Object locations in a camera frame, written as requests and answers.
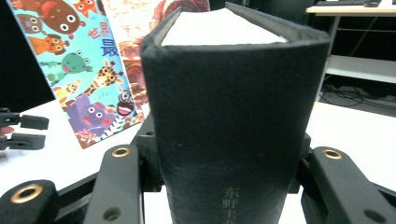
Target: white desk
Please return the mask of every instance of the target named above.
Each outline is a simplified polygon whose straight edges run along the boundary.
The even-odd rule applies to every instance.
[[[26,112],[50,118],[46,147],[39,151],[0,152],[0,195],[32,179],[49,179],[57,190],[98,171],[103,153],[119,144],[128,144],[137,132],[134,126],[92,147],[80,149],[67,120],[56,102]],[[367,178],[396,190],[396,119],[343,107],[316,103],[307,133],[311,147],[334,147],[347,153]],[[288,195],[281,224],[303,224],[301,194]],[[147,224],[172,223],[166,192],[145,193]]]
[[[341,17],[395,17],[396,5],[392,5],[392,0],[382,0],[378,7],[309,7],[306,12],[333,17],[327,74],[396,83],[396,62],[330,55]]]

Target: floor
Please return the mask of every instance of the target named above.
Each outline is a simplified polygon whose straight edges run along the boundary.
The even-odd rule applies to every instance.
[[[396,118],[396,84],[327,75],[319,101]]]

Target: book held by gripper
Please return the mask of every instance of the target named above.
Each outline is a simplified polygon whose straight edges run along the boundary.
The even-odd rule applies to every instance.
[[[277,223],[329,37],[259,11],[176,10],[141,58],[173,222]]]

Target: book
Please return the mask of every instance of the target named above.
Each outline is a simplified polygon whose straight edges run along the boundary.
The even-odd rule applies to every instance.
[[[326,33],[231,3],[226,9],[177,10],[141,47],[174,223],[279,221],[326,61]],[[182,20],[194,25],[172,35]],[[226,27],[233,29],[224,35]],[[179,38],[192,32],[200,36]]]
[[[8,5],[82,148],[140,122],[101,1]]]

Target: black clamp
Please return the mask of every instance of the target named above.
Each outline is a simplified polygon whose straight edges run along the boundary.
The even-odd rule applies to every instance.
[[[0,127],[21,124],[21,128],[47,130],[50,120],[44,117],[22,115],[10,112],[6,107],[0,107]],[[13,133],[10,139],[0,134],[0,150],[9,149],[28,149],[37,150],[44,147],[46,135]]]

